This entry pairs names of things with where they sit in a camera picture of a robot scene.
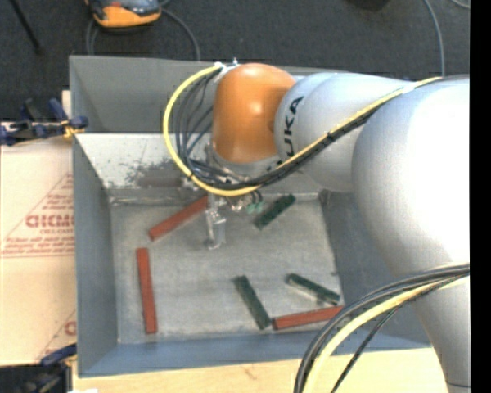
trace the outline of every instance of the yellow cable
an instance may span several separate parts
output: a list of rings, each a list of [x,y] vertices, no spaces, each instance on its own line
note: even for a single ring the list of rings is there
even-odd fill
[[[182,162],[182,159],[178,155],[178,153],[174,150],[173,144],[171,143],[171,139],[169,137],[169,117],[171,116],[171,113],[173,112],[173,107],[174,104],[176,103],[177,99],[180,97],[182,92],[192,83],[196,82],[198,79],[201,77],[204,77],[205,75],[210,75],[216,70],[220,70],[223,68],[223,65],[221,63],[215,63],[211,67],[208,67],[206,69],[200,70],[197,73],[193,74],[191,77],[188,77],[178,88],[174,91],[173,95],[169,99],[169,102],[167,106],[165,107],[165,112],[164,112],[164,120],[163,120],[163,126],[162,130],[164,133],[164,140],[165,140],[165,146],[167,147],[169,154],[171,155],[174,163],[178,166],[178,168],[190,179],[192,180],[196,185],[201,187],[202,189],[205,189],[207,192],[213,193],[214,195],[219,195],[221,197],[238,197],[241,195],[245,195],[247,193],[253,192],[260,188],[261,185],[255,185],[251,187],[244,187],[241,189],[220,189],[217,187],[212,187],[211,185],[208,185],[207,183],[203,182],[202,180],[198,179],[192,171]],[[403,88],[397,89],[391,93],[388,93],[387,95],[381,97],[380,99],[374,101],[373,103],[365,106],[363,109],[359,110],[356,112],[353,116],[349,117],[348,119],[344,120],[340,124],[338,124],[336,127],[332,128],[328,133],[323,135],[322,137],[318,138],[308,146],[304,147],[302,150],[297,152],[294,156],[288,158],[286,161],[281,163],[276,169],[280,169],[281,167],[297,160],[299,157],[307,154],[311,150],[313,150],[316,146],[318,146],[320,143],[326,140],[328,138],[328,135],[331,133],[336,132],[340,128],[346,126],[349,124],[351,121],[355,121],[359,119],[360,117],[364,116],[366,113],[374,110],[378,106],[390,101],[391,99],[408,92],[409,90],[412,90],[414,88],[417,88],[419,86],[422,86],[423,84],[427,84],[429,82],[432,82],[434,80],[437,80],[438,77],[434,78],[429,78],[425,79],[419,82],[415,82],[413,84],[407,84]]]
[[[174,163],[178,166],[178,168],[188,177],[190,178],[196,185],[201,187],[202,189],[205,189],[207,192],[213,193],[215,195],[220,195],[222,197],[238,197],[240,195],[245,195],[246,193],[252,192],[255,189],[257,189],[259,186],[256,187],[246,187],[243,189],[236,189],[236,190],[225,190],[225,189],[218,189],[216,187],[212,187],[205,182],[201,181],[198,179],[192,172],[191,170],[182,162],[182,159],[180,159],[180,156],[177,154],[177,152],[173,148],[173,144],[171,143],[171,139],[169,138],[169,117],[171,116],[171,112],[173,111],[173,106],[175,102],[177,101],[178,97],[182,94],[182,92],[192,83],[196,82],[198,79],[201,77],[204,77],[205,75],[210,75],[216,70],[220,70],[222,68],[222,65],[217,63],[215,65],[212,65],[211,67],[208,67],[206,69],[200,70],[198,73],[195,73],[191,77],[187,78],[178,88],[174,91],[173,95],[169,99],[169,102],[167,106],[165,107],[165,112],[164,112],[164,121],[163,121],[163,126],[162,130],[164,133],[164,140],[165,140],[165,146],[167,147],[169,154],[173,158]]]
[[[462,279],[451,282],[448,285],[442,287],[441,289],[453,287],[454,285],[462,283]],[[421,294],[424,291],[428,291],[433,286],[439,284],[439,282],[432,282],[426,284],[425,286],[414,288],[410,291],[401,292],[396,296],[391,297],[390,299],[376,305],[366,312],[360,314],[345,326],[343,326],[332,338],[331,340],[324,346],[320,354],[314,360],[314,364],[311,367],[307,380],[304,384],[303,393],[311,393],[313,388],[317,382],[318,374],[320,373],[324,363],[331,356],[331,354],[335,351],[339,344],[341,344],[345,338],[347,338],[351,333],[353,333],[357,328],[361,327],[363,324],[369,322],[377,316],[385,313],[393,309],[394,307],[403,304],[405,301],[413,298],[417,294]]]

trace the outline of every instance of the orange device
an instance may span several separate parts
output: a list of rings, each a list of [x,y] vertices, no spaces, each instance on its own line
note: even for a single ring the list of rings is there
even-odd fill
[[[277,154],[273,123],[280,101],[295,84],[271,65],[249,63],[226,73],[214,98],[213,147],[224,160],[250,163]]]
[[[127,31],[153,23],[160,17],[158,0],[85,0],[92,17],[103,28]]]

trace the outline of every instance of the box floor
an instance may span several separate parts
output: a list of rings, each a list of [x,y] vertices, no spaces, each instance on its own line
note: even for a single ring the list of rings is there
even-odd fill
[[[318,199],[297,198],[262,230],[253,225],[254,216],[245,210],[223,207],[227,243],[212,251],[204,245],[207,225],[203,213],[150,241],[148,229],[178,208],[111,204],[119,343],[260,333],[232,283],[239,275],[250,280],[270,317],[327,306],[285,284],[288,273],[341,293]],[[151,335],[146,335],[143,326],[138,247],[147,247],[150,254],[159,324],[158,333]]]

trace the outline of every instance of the metal box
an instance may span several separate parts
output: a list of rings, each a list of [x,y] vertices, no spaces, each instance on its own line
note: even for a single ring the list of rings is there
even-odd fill
[[[223,206],[227,242],[209,250],[199,215],[158,241],[147,231],[200,196],[182,185],[160,133],[170,94],[209,63],[72,56],[73,115],[90,119],[74,141],[79,375],[138,373],[299,358],[320,323],[259,329],[232,280],[245,275],[270,317],[323,307],[284,283],[298,273],[358,299],[391,280],[349,194],[321,191],[303,174],[266,188],[266,202],[296,202],[259,230]],[[294,75],[316,70],[287,68]],[[208,89],[208,98],[214,85]],[[135,251],[146,247],[159,331],[143,328]],[[363,331],[346,343],[353,349]],[[407,308],[372,347],[426,345]]]

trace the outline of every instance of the cardboard sheet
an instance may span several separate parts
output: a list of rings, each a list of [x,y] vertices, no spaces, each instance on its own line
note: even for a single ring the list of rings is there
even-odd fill
[[[71,143],[0,150],[0,367],[76,341]]]

